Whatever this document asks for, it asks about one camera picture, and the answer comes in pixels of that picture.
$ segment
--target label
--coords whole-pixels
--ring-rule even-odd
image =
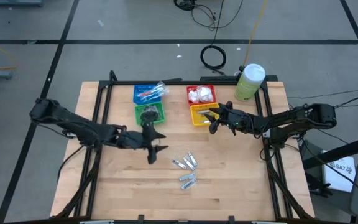
[[[244,75],[241,74],[240,80],[237,83],[236,90],[234,90],[234,96],[241,101],[251,99],[255,92],[259,89],[259,85],[247,82]]]

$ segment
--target cotton ball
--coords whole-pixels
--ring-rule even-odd
[[[190,91],[189,92],[189,100],[193,103],[198,103],[198,94],[197,91]]]
[[[200,99],[202,102],[211,102],[213,101],[213,95],[210,88],[201,87]]]

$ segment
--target plastic basket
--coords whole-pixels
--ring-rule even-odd
[[[216,96],[215,96],[215,88],[214,88],[214,85],[203,85],[203,86],[206,86],[206,87],[209,87],[212,91],[212,96],[214,98],[214,101],[212,102],[200,102],[200,103],[193,103],[192,101],[189,100],[189,92],[190,91],[195,91],[197,90],[197,86],[187,86],[186,89],[187,89],[187,94],[186,94],[186,97],[187,97],[187,101],[189,102],[189,105],[192,106],[192,105],[202,105],[202,104],[207,104],[207,103],[216,103]]]
[[[148,105],[154,105],[157,107],[158,112],[160,113],[160,118],[153,123],[161,123],[165,121],[165,113],[164,113],[164,107],[162,106],[162,102],[156,102],[156,103],[148,103],[146,105],[139,105],[135,106],[135,117],[136,117],[136,124],[141,125],[142,121],[140,120],[140,115],[142,114],[144,108]]]
[[[199,111],[208,110],[209,108],[219,108],[219,105],[218,103],[207,103],[202,105],[193,105],[190,107],[191,120],[193,121],[194,126],[207,126],[211,124],[210,122],[204,123],[204,121],[207,121],[208,119],[204,115],[197,113]],[[210,114],[215,115],[216,119],[219,118],[219,115],[216,113],[210,112]]]
[[[145,105],[148,103],[160,102],[161,96],[154,98],[152,100],[146,101],[146,102],[143,102],[142,100],[140,100],[140,97],[137,96],[139,93],[144,93],[146,91],[149,91],[152,88],[154,88],[155,86],[156,85],[135,85],[135,87],[134,87],[134,103],[136,103],[137,105]]]

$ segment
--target red basket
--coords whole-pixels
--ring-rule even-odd
[[[186,94],[186,97],[187,97],[187,101],[189,102],[189,105],[190,106],[193,106],[193,105],[201,105],[201,104],[206,104],[206,103],[216,103],[216,95],[215,95],[215,88],[214,88],[214,85],[202,85],[202,86],[206,86],[206,87],[209,87],[212,91],[212,96],[214,98],[214,100],[212,102],[200,102],[200,103],[193,103],[189,100],[189,92],[190,91],[195,91],[197,90],[197,86],[187,86],[186,89],[187,89],[187,94]]]

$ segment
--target yellow basket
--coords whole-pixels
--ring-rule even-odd
[[[207,126],[211,124],[210,122],[204,123],[204,121],[207,121],[208,119],[204,115],[197,113],[199,111],[208,110],[209,108],[219,108],[219,105],[218,103],[208,103],[203,105],[193,105],[190,107],[191,120],[193,121],[194,126]],[[213,113],[212,111],[210,114],[215,115],[216,119],[219,118],[219,115]]]

